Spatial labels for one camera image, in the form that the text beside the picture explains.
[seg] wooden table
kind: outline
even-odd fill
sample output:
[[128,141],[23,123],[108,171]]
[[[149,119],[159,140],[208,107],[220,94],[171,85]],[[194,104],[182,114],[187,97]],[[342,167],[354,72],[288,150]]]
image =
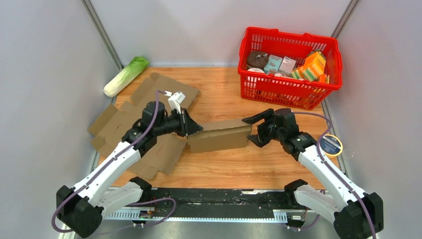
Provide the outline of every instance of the wooden table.
[[[118,94],[116,106],[130,101],[130,95],[153,72],[201,90],[189,108],[189,115],[198,123],[244,118],[268,108],[283,107],[242,99],[240,76],[237,68],[232,67],[148,68]],[[312,112],[323,114],[320,106]],[[318,117],[299,115],[296,119],[300,130],[310,133],[315,139],[327,127]],[[114,186],[123,186],[135,176],[126,171]],[[272,141],[264,148],[250,142],[246,148],[207,153],[190,153],[185,148],[172,174],[158,172],[149,183],[153,187],[172,188],[283,189],[296,179],[303,179],[316,189],[324,189],[311,172],[284,152],[280,143]]]

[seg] robotic arm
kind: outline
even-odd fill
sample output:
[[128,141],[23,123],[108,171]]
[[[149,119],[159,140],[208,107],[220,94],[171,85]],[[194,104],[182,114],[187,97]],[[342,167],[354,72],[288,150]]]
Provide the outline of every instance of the robotic arm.
[[[119,189],[108,193],[107,190],[130,165],[137,162],[157,143],[158,136],[173,132],[179,136],[188,136],[203,130],[190,118],[187,110],[180,107],[185,97],[183,93],[165,94],[170,96],[170,115],[167,115],[162,102],[158,102],[158,107],[157,102],[149,102],[142,111],[142,118],[126,132],[122,142],[101,165],[72,188],[62,186],[57,191],[56,204],[58,209],[61,207],[57,218],[82,238],[91,235],[103,218],[116,210],[130,203],[149,200],[142,199],[142,192],[150,189],[151,185],[137,177]],[[156,109],[157,115],[150,131],[139,139],[153,121]]]
[[[264,122],[257,126],[258,134],[248,138],[258,147],[265,146],[272,139],[279,141],[283,149],[310,170],[332,195],[331,198],[299,179],[285,186],[286,201],[290,207],[302,205],[314,210],[334,225],[340,238],[370,237],[369,223],[372,223],[376,233],[383,229],[383,201],[380,196],[376,193],[367,194],[347,178],[324,153],[321,159],[317,142],[308,133],[299,131],[295,115],[290,109],[268,109],[243,119],[250,124],[260,120]],[[368,210],[372,222],[366,219],[357,197]]]

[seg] flattened cardboard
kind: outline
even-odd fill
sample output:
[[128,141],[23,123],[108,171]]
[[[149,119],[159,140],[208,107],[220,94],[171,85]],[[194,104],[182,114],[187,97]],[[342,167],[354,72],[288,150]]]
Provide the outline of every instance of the flattened cardboard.
[[[183,108],[188,108],[199,93],[199,90],[194,87],[158,73],[152,73],[151,79],[145,79],[130,96],[133,104],[124,102],[120,109],[109,105],[88,128],[88,131],[95,136],[91,144],[98,153],[106,157],[111,154],[127,130],[141,118],[146,104],[155,101],[156,90],[183,92],[186,96],[181,104]],[[167,99],[168,97],[163,94],[159,95],[159,100],[169,111]],[[128,170],[145,179],[152,179],[157,171],[169,174],[186,146],[186,142],[185,138],[175,135],[162,135],[157,138],[157,144]]]
[[191,153],[246,147],[252,126],[241,119],[202,123],[204,131],[188,137]]

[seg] round container with blue label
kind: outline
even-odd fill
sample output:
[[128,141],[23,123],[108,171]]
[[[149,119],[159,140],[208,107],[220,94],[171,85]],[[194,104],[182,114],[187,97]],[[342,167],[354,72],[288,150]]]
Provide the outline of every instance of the round container with blue label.
[[331,134],[322,137],[320,146],[329,158],[337,157],[343,152],[343,144],[340,139]]

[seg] scratched black surface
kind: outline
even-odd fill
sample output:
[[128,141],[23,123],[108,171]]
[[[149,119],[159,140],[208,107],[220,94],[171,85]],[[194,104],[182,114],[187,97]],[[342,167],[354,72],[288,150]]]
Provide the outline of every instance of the scratched black surface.
[[[188,189],[158,188],[152,190],[155,198],[168,197],[176,200],[173,217],[186,218],[273,218],[273,209],[288,209],[283,200],[284,192],[242,194],[236,189]],[[156,205],[155,216],[167,215],[171,201]]]

